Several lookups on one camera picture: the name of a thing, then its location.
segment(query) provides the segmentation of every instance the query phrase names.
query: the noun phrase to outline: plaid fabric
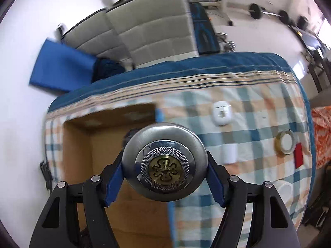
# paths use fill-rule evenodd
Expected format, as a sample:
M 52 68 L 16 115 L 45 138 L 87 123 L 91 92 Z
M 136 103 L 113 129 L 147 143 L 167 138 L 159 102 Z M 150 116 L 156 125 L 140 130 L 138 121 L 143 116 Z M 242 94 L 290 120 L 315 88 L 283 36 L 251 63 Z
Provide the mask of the plaid fabric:
M 264 67 L 263 71 L 252 64 L 250 70 L 241 65 L 245 70 L 240 71 L 237 65 L 227 67 L 235 73 L 218 68 L 219 73 L 214 74 L 150 81 L 89 96 L 49 112 L 45 144 L 54 181 L 62 180 L 63 176 L 62 126 L 66 120 L 94 111 L 154 102 L 162 111 L 164 121 L 194 131 L 219 164 L 223 162 L 222 145 L 237 143 L 237 162 L 226 166 L 230 174 L 255 184 L 278 179 L 292 183 L 293 195 L 286 207 L 298 228 L 315 167 L 310 139 L 312 122 L 297 78 L 288 66 L 279 66 L 277 62 Z M 211 107 L 222 100 L 232 105 L 233 121 L 226 126 L 216 126 L 211 119 Z M 303 165 L 298 169 L 295 169 L 293 155 L 279 157 L 274 150 L 274 138 L 284 129 L 291 129 L 302 143 Z M 174 212 L 171 217 L 175 247 L 210 247 L 224 209 L 213 200 L 207 182 L 170 206 Z M 252 209 L 253 205 L 247 204 L 238 247 L 246 245 Z

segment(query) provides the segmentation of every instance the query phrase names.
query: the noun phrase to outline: white floor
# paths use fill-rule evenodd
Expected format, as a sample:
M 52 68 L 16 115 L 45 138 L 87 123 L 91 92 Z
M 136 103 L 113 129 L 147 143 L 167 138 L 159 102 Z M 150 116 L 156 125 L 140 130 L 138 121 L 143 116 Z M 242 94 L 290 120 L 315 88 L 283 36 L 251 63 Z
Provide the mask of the white floor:
M 40 47 L 58 24 L 68 28 L 109 0 L 16 0 L 0 24 L 0 219 L 14 241 L 27 248 L 48 198 L 39 171 L 44 156 L 43 118 L 55 96 L 29 86 Z M 236 51 L 274 52 L 302 77 L 301 46 L 277 19 L 252 20 L 232 12 L 234 27 L 220 26 L 236 43 Z

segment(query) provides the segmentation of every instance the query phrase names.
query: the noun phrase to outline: red object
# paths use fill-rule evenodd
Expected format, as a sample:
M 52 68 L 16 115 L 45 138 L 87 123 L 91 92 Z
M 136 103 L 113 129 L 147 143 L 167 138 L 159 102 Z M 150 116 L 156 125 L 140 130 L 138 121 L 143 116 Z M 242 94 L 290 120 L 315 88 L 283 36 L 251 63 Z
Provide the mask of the red object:
M 294 164 L 296 169 L 303 165 L 302 144 L 300 142 L 294 149 Z

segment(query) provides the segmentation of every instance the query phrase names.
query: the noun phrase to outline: stainless steel lid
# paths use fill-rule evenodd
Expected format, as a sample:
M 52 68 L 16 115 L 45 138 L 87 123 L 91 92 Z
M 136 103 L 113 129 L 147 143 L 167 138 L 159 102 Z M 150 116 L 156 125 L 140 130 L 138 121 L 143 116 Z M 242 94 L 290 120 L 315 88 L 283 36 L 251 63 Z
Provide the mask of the stainless steel lid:
M 172 123 L 157 123 L 137 132 L 123 152 L 123 170 L 143 196 L 174 201 L 195 191 L 206 175 L 208 158 L 196 134 Z

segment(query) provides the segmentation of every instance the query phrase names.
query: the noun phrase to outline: checkered bedsheet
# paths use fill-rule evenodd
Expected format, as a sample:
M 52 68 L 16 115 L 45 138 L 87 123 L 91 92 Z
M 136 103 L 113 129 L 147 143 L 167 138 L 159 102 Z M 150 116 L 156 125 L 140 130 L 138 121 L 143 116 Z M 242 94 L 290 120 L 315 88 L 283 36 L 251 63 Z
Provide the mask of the checkered bedsheet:
M 134 84 L 130 78 L 111 83 L 104 80 L 103 86 L 93 86 L 94 92 L 86 88 L 51 105 L 45 144 L 55 183 L 63 176 L 62 126 L 66 120 L 154 102 L 164 121 L 194 131 L 219 164 L 224 159 L 221 146 L 237 143 L 237 162 L 226 166 L 231 175 L 255 184 L 278 179 L 292 183 L 293 195 L 286 207 L 295 227 L 299 227 L 315 169 L 312 121 L 306 95 L 281 57 L 232 53 L 166 62 L 136 71 L 140 72 L 131 76 L 136 77 Z M 216 126 L 211 119 L 212 104 L 223 100 L 232 106 L 233 121 Z M 302 143 L 303 165 L 298 169 L 293 155 L 279 157 L 274 150 L 274 138 L 284 129 L 291 129 Z M 169 206 L 175 247 L 209 248 L 224 209 L 213 200 L 207 182 Z M 252 209 L 248 204 L 238 247 L 246 245 Z

